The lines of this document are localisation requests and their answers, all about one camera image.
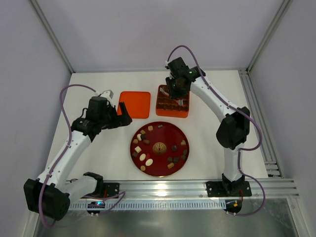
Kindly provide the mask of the metal serving tongs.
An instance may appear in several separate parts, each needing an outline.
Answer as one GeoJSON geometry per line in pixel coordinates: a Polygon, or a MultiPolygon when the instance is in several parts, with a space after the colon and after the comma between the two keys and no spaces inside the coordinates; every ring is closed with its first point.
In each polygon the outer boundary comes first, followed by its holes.
{"type": "Polygon", "coordinates": [[[176,102],[179,106],[183,107],[185,105],[184,100],[183,99],[172,99],[170,97],[169,91],[168,89],[166,89],[165,87],[161,87],[159,89],[159,91],[163,94],[165,100],[167,101],[174,101],[176,102]]]}

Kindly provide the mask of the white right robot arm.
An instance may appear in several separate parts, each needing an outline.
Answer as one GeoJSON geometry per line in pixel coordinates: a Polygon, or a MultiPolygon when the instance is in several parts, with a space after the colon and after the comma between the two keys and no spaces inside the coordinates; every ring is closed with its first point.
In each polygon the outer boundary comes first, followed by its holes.
{"type": "Polygon", "coordinates": [[[169,98],[178,100],[192,92],[220,122],[216,139],[224,148],[224,171],[221,181],[206,183],[207,195],[212,198],[238,196],[246,190],[245,175],[240,170],[240,150],[250,132],[249,109],[230,103],[211,85],[204,71],[197,66],[189,68],[181,57],[167,62],[166,68],[170,71],[165,79],[169,98]]]}

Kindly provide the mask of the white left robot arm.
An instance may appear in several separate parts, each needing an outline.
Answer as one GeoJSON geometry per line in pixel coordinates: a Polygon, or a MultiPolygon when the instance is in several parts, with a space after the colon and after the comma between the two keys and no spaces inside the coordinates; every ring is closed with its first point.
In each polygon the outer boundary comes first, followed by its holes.
{"type": "Polygon", "coordinates": [[[23,189],[30,211],[59,221],[68,212],[70,204],[80,198],[104,196],[102,175],[86,172],[73,183],[67,184],[66,180],[79,157],[102,130],[131,124],[132,119],[123,102],[119,103],[119,108],[121,114],[117,114],[109,99],[91,97],[85,117],[79,117],[72,123],[69,138],[46,171],[37,179],[25,182],[23,189]]]}

